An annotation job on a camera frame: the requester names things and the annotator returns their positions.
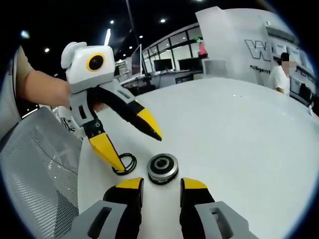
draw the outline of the black ceiling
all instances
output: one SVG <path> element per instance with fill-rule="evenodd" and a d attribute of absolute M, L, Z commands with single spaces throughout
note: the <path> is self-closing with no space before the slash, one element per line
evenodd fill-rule
<path fill-rule="evenodd" d="M 197 22 L 195 12 L 212 6 L 227 8 L 260 8 L 254 0 L 129 0 L 138 35 L 144 47 L 184 26 Z M 104 43 L 106 30 L 111 28 L 109 45 L 116 60 L 130 56 L 137 47 L 131 31 L 126 0 L 50 0 L 34 4 L 23 17 L 29 39 L 22 46 L 36 70 L 49 75 L 62 72 L 60 56 L 71 41 L 88 45 Z"/>

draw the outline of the gray gripper housing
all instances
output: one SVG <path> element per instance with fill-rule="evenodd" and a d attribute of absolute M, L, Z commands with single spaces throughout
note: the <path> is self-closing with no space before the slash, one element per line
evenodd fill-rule
<path fill-rule="evenodd" d="M 249 231 L 247 220 L 224 202 L 197 204 L 195 208 L 206 239 L 258 239 Z"/>
<path fill-rule="evenodd" d="M 62 239 L 115 239 L 126 207 L 100 200 L 74 219 L 71 231 Z"/>
<path fill-rule="evenodd" d="M 134 95 L 128 90 L 123 88 L 118 80 L 113 79 L 111 81 L 105 82 L 100 85 L 88 85 L 88 88 L 72 93 L 69 96 L 69 101 L 70 101 L 70 107 L 72 109 L 72 116 L 75 120 L 75 122 L 79 125 L 79 127 L 82 127 L 84 124 L 91 122 L 94 118 L 92 113 L 90 112 L 88 102 L 87 102 L 87 95 L 88 95 L 88 90 L 92 87 L 100 87 L 106 91 L 112 92 L 114 95 L 119 97 L 121 100 L 123 100 L 126 104 L 132 102 L 135 100 Z"/>

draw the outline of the human arm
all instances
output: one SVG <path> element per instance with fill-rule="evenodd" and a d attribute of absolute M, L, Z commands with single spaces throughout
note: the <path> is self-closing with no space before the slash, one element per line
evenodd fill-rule
<path fill-rule="evenodd" d="M 16 94 L 36 104 L 70 107 L 68 83 L 34 70 L 22 47 L 19 48 L 17 56 Z M 94 110 L 99 111 L 103 106 L 103 104 L 97 104 Z"/>
<path fill-rule="evenodd" d="M 278 68 L 275 70 L 273 77 L 275 79 L 275 89 L 276 91 L 280 93 L 285 93 L 284 88 L 285 88 L 285 79 L 283 78 L 282 74 L 280 74 Z"/>

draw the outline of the glass wall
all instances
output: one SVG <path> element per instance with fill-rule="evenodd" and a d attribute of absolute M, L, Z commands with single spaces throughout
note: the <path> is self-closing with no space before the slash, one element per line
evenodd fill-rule
<path fill-rule="evenodd" d="M 148 47 L 143 51 L 147 71 L 156 71 L 154 60 L 162 59 L 171 59 L 173 70 L 180 70 L 179 60 L 198 57 L 200 39 L 202 34 L 199 26 L 196 26 Z"/>

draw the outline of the camera lens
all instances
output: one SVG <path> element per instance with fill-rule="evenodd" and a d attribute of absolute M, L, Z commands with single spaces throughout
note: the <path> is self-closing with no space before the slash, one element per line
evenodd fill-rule
<path fill-rule="evenodd" d="M 89 62 L 89 68 L 92 71 L 96 71 L 98 69 L 100 69 L 103 65 L 103 57 L 100 55 L 94 56 L 91 58 L 90 62 Z"/>

